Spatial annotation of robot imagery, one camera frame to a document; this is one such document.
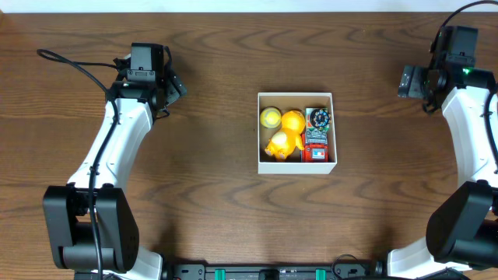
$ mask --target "orange toy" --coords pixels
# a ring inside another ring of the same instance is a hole
[[[282,116],[282,128],[273,135],[265,149],[266,154],[283,161],[297,147],[304,150],[301,133],[305,126],[304,116],[297,110],[289,111]]]

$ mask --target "wood grain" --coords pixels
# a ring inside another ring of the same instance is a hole
[[[439,115],[397,98],[402,68],[426,65],[446,14],[4,15],[0,26],[0,278],[71,278],[51,260],[41,198],[63,185],[100,127],[103,93],[38,58],[39,47],[110,62],[131,42],[170,46],[188,96],[140,147],[127,198],[142,245],[209,263],[321,263],[382,257],[425,234],[454,192]],[[479,28],[478,66],[498,71],[497,15]],[[91,68],[110,85],[115,73]],[[332,92],[338,165],[327,176],[258,176],[258,92]],[[472,272],[498,277],[495,270]]]

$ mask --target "white background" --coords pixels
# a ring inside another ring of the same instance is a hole
[[[3,12],[450,12],[472,0],[0,0]],[[496,12],[498,5],[469,11]]]

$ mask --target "toy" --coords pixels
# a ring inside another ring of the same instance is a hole
[[[269,156],[275,156],[283,161],[294,152],[297,147],[304,150],[303,139],[300,134],[305,126],[304,116],[297,110],[291,110],[282,116],[282,128],[273,135],[265,149]]]
[[[282,115],[279,109],[268,107],[259,115],[259,122],[265,128],[277,128],[280,125]]]
[[[302,135],[304,150],[301,152],[303,163],[328,162],[327,131],[331,115],[327,108],[306,108],[306,131]]]

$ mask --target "green tape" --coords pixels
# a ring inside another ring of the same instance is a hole
[[[327,272],[324,269],[317,269],[317,280],[326,280]]]
[[[224,269],[216,269],[215,270],[215,280],[225,280],[225,270]]]

